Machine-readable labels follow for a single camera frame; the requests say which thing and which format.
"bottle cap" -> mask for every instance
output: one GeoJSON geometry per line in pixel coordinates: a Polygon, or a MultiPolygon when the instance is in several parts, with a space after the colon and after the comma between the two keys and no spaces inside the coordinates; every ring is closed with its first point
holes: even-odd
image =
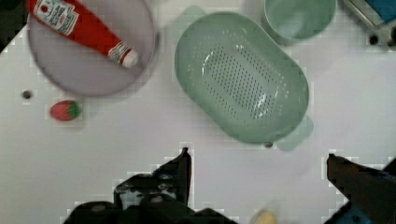
{"type": "Polygon", "coordinates": [[[134,67],[137,64],[137,62],[139,61],[138,56],[139,55],[136,53],[136,51],[134,51],[134,50],[129,51],[129,53],[125,56],[125,58],[122,62],[122,66],[124,66],[126,68],[134,67]]]}

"strawberry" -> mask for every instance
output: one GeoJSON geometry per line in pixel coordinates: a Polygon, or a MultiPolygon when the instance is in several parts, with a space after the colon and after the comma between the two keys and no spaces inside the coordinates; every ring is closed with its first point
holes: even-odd
{"type": "Polygon", "coordinates": [[[60,121],[69,121],[79,116],[81,110],[75,101],[61,101],[53,105],[50,114],[53,118],[60,121]]]}

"colander handle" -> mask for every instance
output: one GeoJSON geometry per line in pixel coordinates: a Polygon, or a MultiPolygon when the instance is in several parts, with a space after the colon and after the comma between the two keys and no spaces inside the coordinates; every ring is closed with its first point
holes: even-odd
{"type": "Polygon", "coordinates": [[[184,31],[186,31],[194,21],[198,20],[204,15],[206,15],[206,12],[204,12],[204,10],[200,7],[192,6],[186,8],[170,25],[171,36],[175,44],[177,44],[184,31]]]}

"round plate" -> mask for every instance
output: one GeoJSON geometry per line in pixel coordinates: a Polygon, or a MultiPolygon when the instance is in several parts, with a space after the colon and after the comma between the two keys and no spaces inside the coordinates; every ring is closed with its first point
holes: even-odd
{"type": "Polygon", "coordinates": [[[55,85],[84,96],[104,96],[131,85],[148,67],[155,47],[155,26],[145,0],[90,0],[82,4],[139,53],[126,69],[107,57],[51,31],[29,17],[29,43],[38,67],[55,85]]]}

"cup rim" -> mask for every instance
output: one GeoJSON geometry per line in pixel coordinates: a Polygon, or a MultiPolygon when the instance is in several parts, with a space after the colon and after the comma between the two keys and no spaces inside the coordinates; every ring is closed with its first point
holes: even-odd
{"type": "Polygon", "coordinates": [[[263,23],[263,22],[266,22],[266,23],[268,24],[269,28],[271,29],[271,31],[270,31],[270,32],[267,32],[267,31],[265,30],[264,27],[262,27],[262,28],[263,28],[269,35],[271,35],[271,33],[272,33],[273,35],[277,35],[276,38],[277,38],[277,39],[280,38],[280,39],[279,39],[279,40],[275,39],[275,41],[278,42],[278,43],[280,42],[281,44],[289,44],[289,43],[292,44],[292,43],[297,43],[297,42],[300,42],[300,41],[304,41],[304,40],[311,39],[312,37],[315,37],[315,36],[319,35],[320,33],[324,32],[324,31],[327,29],[327,27],[334,21],[336,9],[337,9],[337,7],[338,7],[338,3],[337,3],[336,0],[332,0],[332,1],[333,1],[333,5],[332,5],[332,17],[329,19],[329,22],[323,27],[323,29],[321,29],[320,31],[318,31],[318,32],[316,32],[316,33],[314,33],[313,35],[310,35],[310,36],[308,36],[308,37],[294,38],[294,37],[282,35],[282,34],[280,34],[280,33],[274,28],[274,25],[271,24],[271,22],[270,22],[270,20],[268,20],[268,16],[267,16],[267,2],[268,2],[268,0],[264,0],[264,4],[263,4],[264,9],[263,9],[263,16],[262,16],[262,17],[265,17],[265,21],[262,21],[262,23],[263,23]]]}

